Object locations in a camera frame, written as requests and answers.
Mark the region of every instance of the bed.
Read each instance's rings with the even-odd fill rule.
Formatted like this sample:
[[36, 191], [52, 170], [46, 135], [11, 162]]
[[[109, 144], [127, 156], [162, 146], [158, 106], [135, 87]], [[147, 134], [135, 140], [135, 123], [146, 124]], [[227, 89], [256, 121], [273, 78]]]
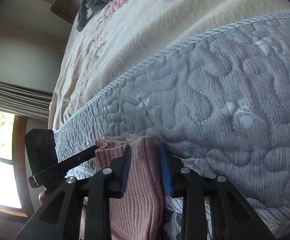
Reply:
[[[76, 25], [50, 105], [59, 160], [96, 138], [154, 136], [230, 178], [276, 237], [290, 231], [287, 0], [114, 0]], [[69, 175], [94, 172], [91, 160]]]

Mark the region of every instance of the quilted mattress pad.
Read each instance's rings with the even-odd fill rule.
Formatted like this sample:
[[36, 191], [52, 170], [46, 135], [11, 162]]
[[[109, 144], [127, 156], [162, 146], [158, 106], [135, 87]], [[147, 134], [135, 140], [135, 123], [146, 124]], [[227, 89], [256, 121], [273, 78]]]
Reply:
[[[286, 234], [290, 13], [225, 25], [149, 57], [55, 132], [56, 151], [61, 161], [96, 138], [144, 135], [200, 175], [228, 177], [276, 237]], [[68, 175], [82, 179], [94, 170], [90, 160]], [[181, 212], [177, 203], [169, 209]]]

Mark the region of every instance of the silver screw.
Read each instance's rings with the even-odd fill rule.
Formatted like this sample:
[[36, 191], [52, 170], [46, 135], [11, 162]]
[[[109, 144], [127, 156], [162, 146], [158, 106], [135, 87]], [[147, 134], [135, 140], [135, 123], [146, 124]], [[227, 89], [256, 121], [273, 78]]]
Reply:
[[217, 180], [218, 180], [219, 182], [225, 182], [227, 179], [226, 179], [225, 176], [220, 175], [220, 176], [217, 177]]
[[112, 169], [111, 169], [111, 168], [105, 168], [105, 169], [103, 170], [103, 173], [104, 173], [104, 174], [111, 174], [111, 173], [112, 173]]
[[190, 169], [187, 168], [187, 167], [182, 167], [182, 168], [180, 169], [180, 172], [181, 172], [181, 173], [184, 173], [184, 174], [188, 174], [188, 173], [190, 172]]
[[66, 182], [68, 183], [68, 184], [72, 184], [72, 183], [74, 183], [76, 181], [76, 178], [75, 177], [68, 177], [67, 179], [66, 179]]

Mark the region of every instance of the curtain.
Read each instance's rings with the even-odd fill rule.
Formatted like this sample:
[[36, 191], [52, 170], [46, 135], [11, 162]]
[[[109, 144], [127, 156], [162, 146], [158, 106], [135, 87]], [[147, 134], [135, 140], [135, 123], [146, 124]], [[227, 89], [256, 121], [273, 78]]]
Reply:
[[0, 82], [0, 109], [48, 120], [52, 94]]

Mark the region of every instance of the pink flower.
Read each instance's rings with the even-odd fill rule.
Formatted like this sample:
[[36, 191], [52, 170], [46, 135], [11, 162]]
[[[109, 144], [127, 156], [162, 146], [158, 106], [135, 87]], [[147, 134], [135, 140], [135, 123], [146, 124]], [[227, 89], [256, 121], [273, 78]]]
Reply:
[[111, 2], [108, 10], [106, 11], [105, 15], [108, 16], [112, 14], [112, 12], [117, 11], [120, 6], [122, 6], [126, 0], [114, 0]]

